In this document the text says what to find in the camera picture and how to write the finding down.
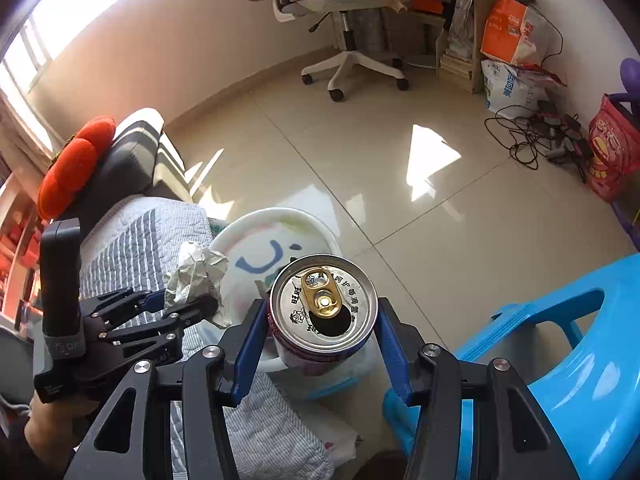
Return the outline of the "person left hand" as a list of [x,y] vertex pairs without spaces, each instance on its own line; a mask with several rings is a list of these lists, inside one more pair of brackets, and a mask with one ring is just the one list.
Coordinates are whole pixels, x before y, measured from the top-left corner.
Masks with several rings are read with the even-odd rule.
[[43,403],[34,393],[24,435],[32,452],[46,466],[64,471],[87,432],[87,418],[100,407],[85,396]]

